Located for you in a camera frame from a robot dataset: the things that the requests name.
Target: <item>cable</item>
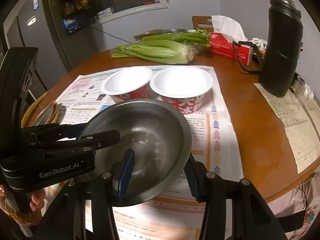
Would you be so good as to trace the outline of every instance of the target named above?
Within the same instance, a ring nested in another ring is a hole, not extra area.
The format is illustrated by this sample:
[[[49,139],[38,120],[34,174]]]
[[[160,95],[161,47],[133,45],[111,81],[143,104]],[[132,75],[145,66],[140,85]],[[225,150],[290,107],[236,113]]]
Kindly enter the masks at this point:
[[[113,36],[113,35],[111,35],[110,33],[106,33],[106,32],[104,32],[103,30],[100,30],[100,29],[98,29],[98,28],[95,28],[95,27],[92,27],[92,26],[90,26],[90,28],[96,29],[96,30],[98,30],[98,31],[101,31],[101,32],[103,32],[103,33],[105,33],[105,34],[110,35],[111,37],[114,37],[114,38],[116,38],[116,39],[119,39],[119,40],[122,40],[122,41],[125,41],[125,42],[127,42],[127,43],[132,44],[132,42],[130,42],[130,41],[126,41],[126,40],[121,39],[121,38],[119,38],[119,37]]]

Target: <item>person's hand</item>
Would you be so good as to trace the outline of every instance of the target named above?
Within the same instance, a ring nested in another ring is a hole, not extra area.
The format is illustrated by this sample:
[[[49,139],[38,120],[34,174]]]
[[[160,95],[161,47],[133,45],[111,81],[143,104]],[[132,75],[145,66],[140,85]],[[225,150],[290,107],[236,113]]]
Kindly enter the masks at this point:
[[[7,189],[5,185],[0,185],[0,197],[7,196]],[[45,191],[44,189],[39,189],[33,191],[31,193],[31,201],[30,201],[30,208],[32,211],[40,210],[44,207],[44,198],[45,198]]]

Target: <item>white lid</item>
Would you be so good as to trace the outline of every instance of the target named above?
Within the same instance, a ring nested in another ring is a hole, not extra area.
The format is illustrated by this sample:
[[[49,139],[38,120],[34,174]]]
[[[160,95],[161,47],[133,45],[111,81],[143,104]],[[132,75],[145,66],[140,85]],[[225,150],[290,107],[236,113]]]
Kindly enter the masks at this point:
[[[207,71],[194,66],[164,69],[150,80],[151,89],[169,98],[192,98],[208,92],[213,84]]]
[[[121,95],[135,91],[146,85],[152,76],[152,70],[147,67],[128,67],[109,76],[101,85],[101,90],[107,95]]]

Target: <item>black strap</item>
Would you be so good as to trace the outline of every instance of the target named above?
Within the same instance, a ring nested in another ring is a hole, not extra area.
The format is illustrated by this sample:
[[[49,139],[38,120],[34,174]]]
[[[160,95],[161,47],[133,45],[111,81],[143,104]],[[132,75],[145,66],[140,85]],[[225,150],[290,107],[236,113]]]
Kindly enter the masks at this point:
[[[305,215],[306,209],[291,215],[278,217],[277,219],[280,225],[282,226],[284,232],[288,233],[302,228]]]
[[[237,55],[237,59],[238,59],[238,62],[239,62],[239,64],[240,64],[240,67],[241,67],[244,71],[248,72],[249,74],[259,74],[259,73],[261,72],[261,69],[257,69],[257,70],[251,69],[251,70],[250,70],[250,69],[246,68],[246,67],[242,64],[242,62],[241,62],[241,60],[240,60],[240,57],[239,57],[239,53],[238,53],[238,51],[236,50],[236,46],[241,46],[241,45],[248,45],[248,46],[252,47],[253,50],[254,50],[254,52],[257,54],[257,57],[258,57],[260,66],[263,66],[263,64],[264,64],[264,59],[263,59],[263,57],[262,57],[262,55],[261,55],[261,53],[260,53],[257,45],[254,44],[254,43],[252,43],[252,42],[250,42],[250,41],[239,41],[238,43],[236,43],[235,41],[232,42],[232,48],[233,48],[233,51],[235,52],[235,54]]]

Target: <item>blue gripper pad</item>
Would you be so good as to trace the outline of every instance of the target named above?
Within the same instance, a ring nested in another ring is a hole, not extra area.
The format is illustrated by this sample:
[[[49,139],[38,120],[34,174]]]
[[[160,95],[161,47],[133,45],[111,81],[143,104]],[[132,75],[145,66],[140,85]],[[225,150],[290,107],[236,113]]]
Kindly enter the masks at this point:
[[[199,190],[198,190],[199,182],[194,170],[192,169],[190,160],[187,161],[186,166],[184,167],[184,173],[186,174],[191,194],[198,201],[200,197]]]
[[[118,187],[117,187],[118,192],[116,196],[119,202],[127,193],[129,181],[130,181],[131,174],[134,167],[134,162],[135,162],[134,150],[127,149],[118,167],[120,174],[118,177]]]

